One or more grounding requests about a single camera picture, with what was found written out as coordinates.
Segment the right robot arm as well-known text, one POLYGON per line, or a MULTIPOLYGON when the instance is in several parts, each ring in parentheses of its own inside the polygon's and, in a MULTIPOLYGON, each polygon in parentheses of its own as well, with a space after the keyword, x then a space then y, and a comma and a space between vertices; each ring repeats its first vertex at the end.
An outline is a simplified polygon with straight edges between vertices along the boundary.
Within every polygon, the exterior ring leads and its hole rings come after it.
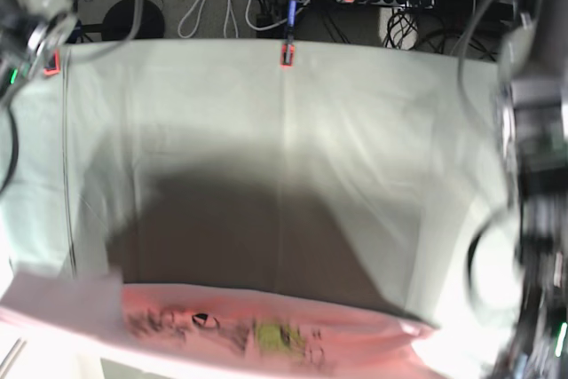
POLYGON ((12 139, 2 191, 13 178, 20 151, 12 100, 26 83, 59 64, 59 48, 76 22, 74 0, 1 0, 1 111, 8 115, 12 139))

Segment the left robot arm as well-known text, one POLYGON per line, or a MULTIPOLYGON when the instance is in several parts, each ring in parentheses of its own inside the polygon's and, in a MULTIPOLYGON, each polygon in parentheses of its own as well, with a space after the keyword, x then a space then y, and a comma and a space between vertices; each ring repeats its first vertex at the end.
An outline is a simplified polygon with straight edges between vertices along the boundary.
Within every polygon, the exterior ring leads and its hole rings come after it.
POLYGON ((493 378, 567 375, 567 0, 540 0, 530 42, 501 86, 496 115, 505 207, 519 215, 522 293, 512 337, 493 378))

